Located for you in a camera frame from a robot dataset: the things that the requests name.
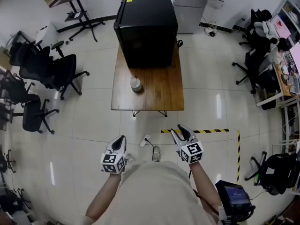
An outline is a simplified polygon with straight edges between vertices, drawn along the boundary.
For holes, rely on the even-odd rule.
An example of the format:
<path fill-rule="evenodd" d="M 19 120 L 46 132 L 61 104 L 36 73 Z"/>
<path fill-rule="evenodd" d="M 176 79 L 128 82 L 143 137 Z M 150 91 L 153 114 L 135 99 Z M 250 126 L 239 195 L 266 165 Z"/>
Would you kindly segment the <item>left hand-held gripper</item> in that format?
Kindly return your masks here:
<path fill-rule="evenodd" d="M 106 147 L 105 153 L 101 155 L 101 171 L 110 174 L 120 174 L 126 166 L 126 154 L 119 154 L 110 150 L 121 150 L 126 152 L 127 140 L 124 135 L 120 135 L 110 141 Z"/>

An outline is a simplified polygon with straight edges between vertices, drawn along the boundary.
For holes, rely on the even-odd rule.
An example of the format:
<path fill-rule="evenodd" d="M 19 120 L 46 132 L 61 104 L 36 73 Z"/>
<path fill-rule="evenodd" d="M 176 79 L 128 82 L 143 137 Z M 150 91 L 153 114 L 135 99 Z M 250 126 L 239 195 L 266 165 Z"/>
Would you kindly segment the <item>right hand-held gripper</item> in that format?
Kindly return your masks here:
<path fill-rule="evenodd" d="M 196 138 L 195 132 L 182 124 L 178 124 L 178 129 L 185 141 L 179 137 L 174 129 L 171 129 L 170 133 L 174 143 L 178 146 L 179 157 L 188 164 L 199 162 L 203 157 L 203 146 Z"/>

